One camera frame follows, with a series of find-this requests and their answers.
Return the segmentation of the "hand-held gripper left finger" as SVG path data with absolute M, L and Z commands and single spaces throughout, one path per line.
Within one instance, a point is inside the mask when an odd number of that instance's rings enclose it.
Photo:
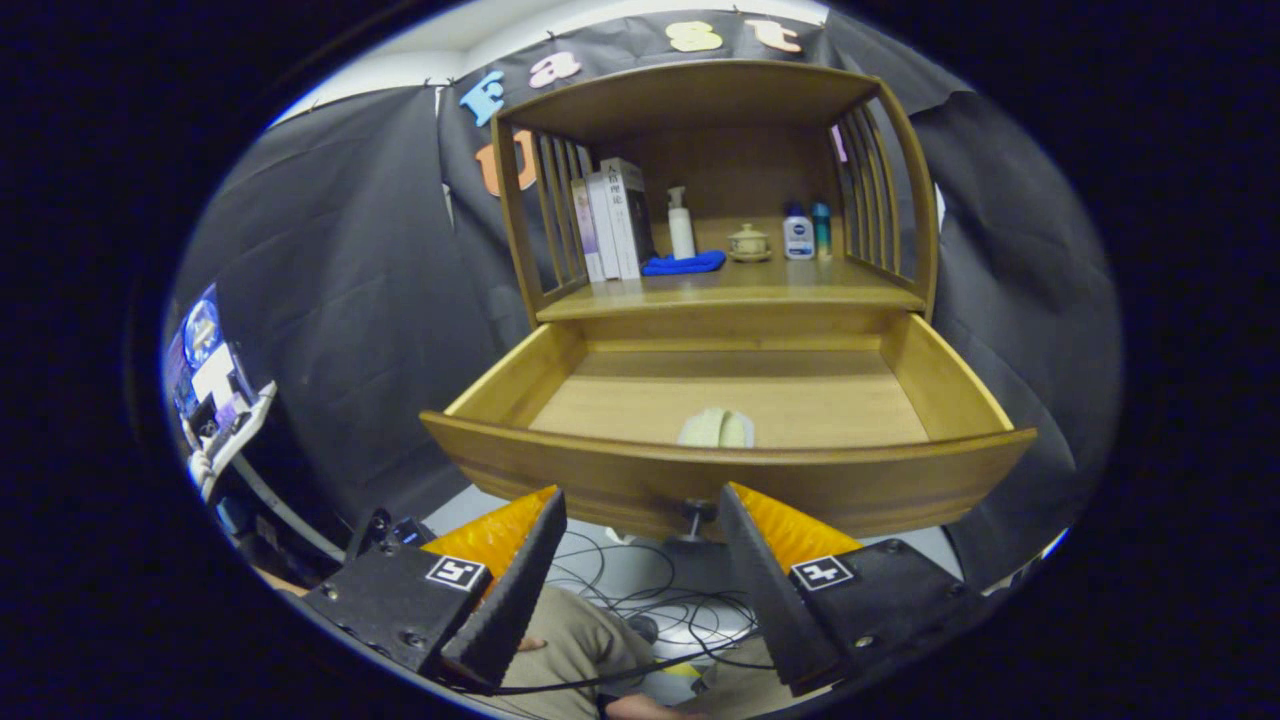
M 374 514 L 343 566 L 302 596 L 316 616 L 417 676 L 495 692 L 567 527 L 548 486 L 421 544 Z

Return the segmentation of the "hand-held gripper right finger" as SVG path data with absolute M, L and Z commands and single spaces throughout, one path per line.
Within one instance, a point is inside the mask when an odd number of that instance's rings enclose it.
M 909 543 L 864 544 L 730 482 L 718 521 L 780 682 L 877 682 L 972 629 L 986 597 Z

